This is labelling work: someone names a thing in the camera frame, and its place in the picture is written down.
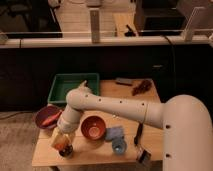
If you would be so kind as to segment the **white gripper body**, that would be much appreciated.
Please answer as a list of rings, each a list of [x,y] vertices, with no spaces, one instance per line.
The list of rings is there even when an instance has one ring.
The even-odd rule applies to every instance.
[[[54,128],[51,136],[51,147],[54,148],[54,145],[56,143],[68,143],[68,146],[71,145],[75,138],[75,132],[77,128],[78,128],[77,124],[65,127],[57,125]]]

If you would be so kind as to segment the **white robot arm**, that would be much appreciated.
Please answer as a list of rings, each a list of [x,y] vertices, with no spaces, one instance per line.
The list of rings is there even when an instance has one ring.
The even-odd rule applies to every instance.
[[[165,103],[96,96],[86,88],[71,90],[54,131],[72,134],[82,113],[98,110],[163,131],[163,171],[213,171],[213,124],[199,99],[178,95]]]

